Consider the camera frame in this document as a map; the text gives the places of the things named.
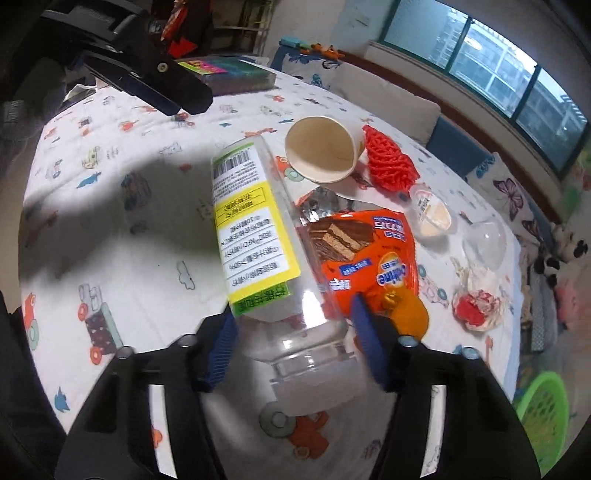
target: chocolate cake picture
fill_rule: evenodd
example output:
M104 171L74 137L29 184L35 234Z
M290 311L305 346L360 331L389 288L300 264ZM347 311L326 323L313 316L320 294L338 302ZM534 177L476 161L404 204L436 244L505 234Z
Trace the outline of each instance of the chocolate cake picture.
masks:
M356 220L323 218L309 225L316 252L324 262L348 262L374 242L374 229Z

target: panda plush toy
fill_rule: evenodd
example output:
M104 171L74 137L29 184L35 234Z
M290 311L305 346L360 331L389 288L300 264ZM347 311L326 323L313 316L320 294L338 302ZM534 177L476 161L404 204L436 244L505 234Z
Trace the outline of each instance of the panda plush toy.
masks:
M583 257L589 251L587 242L571 232L565 225L552 223L552 237L554 238L554 255L541 249L534 262L534 271L544 275L548 285L554 288L558 284L560 271L564 272L567 263Z
M589 251L587 242L565 225L552 223L552 237L556 243L556 255L565 263L581 258Z
M545 276L550 288L554 288L558 284L560 267L565 265L566 263L552 255L539 255L534 262L534 272Z

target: pillow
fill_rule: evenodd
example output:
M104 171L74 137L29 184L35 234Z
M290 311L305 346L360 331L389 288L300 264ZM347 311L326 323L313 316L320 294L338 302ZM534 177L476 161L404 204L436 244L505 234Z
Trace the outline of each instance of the pillow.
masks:
M501 214L517 237L540 244L537 221L527 195L497 152L471 171L466 181Z
M339 68L331 91L373 113L423 147L441 114L438 104L349 63Z
M491 156L489 151L443 116L437 120L427 150L461 178L465 178L480 162Z
M311 85L330 90L341 67L338 61L301 53L289 53L283 60L281 71Z

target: cartoon print tablecloth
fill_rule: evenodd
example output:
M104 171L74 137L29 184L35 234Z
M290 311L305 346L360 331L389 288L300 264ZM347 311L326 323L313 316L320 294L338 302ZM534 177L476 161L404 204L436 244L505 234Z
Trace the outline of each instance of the cartoon print tablecloth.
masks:
M420 181L453 209L472 221L493 215L454 172L396 129L282 73L275 90L219 97L196 116L166 117L137 98L110 87L99 89L46 126L21 222L25 326L41 382L66 430L119 346L163 348L225 306L210 159L244 136L262 135L297 201L315 185L290 168L284 139L294 121L310 115L371 124L399 143L413 159ZM360 176L330 188L350 199L405 208ZM449 352L460 345L477 347L512 398L522 301L516 242L507 229L510 240L499 277L511 308L502 326L474 336L453 319L450 306L458 283L451 257L466 264L461 232L460 227L441 251L417 244L421 298L431 318L424 342ZM270 420L281 417L272 377L271 367L237 352L224 382L206 396L209 427L228 478L367 478L394 396L368 381L367 393L347 404L277 424ZM434 388L424 473L437 465L443 404L444 393ZM157 387L151 408L160 468L174 475Z

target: window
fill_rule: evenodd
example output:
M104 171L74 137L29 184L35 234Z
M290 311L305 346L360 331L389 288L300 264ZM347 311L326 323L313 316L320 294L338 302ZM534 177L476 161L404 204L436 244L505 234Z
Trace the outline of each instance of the window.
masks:
M467 19L433 0L402 1L384 40L445 67Z
M396 0L380 42L483 97L559 176L577 157L587 119L534 59L487 25L436 0Z
M587 119L560 85L542 70L517 124L561 171L579 143Z

